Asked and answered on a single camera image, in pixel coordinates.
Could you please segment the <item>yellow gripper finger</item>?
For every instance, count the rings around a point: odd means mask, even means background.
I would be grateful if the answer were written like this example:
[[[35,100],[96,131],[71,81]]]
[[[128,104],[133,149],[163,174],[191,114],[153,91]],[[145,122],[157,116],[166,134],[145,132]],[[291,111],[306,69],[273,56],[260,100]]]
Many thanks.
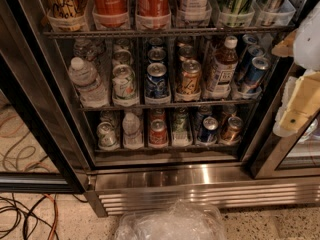
[[[310,71],[296,80],[279,125],[296,133],[319,109],[320,72]]]
[[[293,56],[293,44],[296,38],[296,30],[288,34],[281,42],[276,44],[271,53],[278,57],[292,57]]]

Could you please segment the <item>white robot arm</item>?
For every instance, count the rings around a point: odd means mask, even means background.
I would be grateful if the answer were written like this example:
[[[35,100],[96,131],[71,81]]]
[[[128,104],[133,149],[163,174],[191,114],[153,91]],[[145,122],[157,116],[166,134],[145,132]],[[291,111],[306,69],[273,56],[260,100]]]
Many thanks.
[[[294,63],[305,69],[285,84],[273,133],[288,137],[297,133],[320,108],[320,2],[300,26],[278,43],[272,54],[293,57]]]

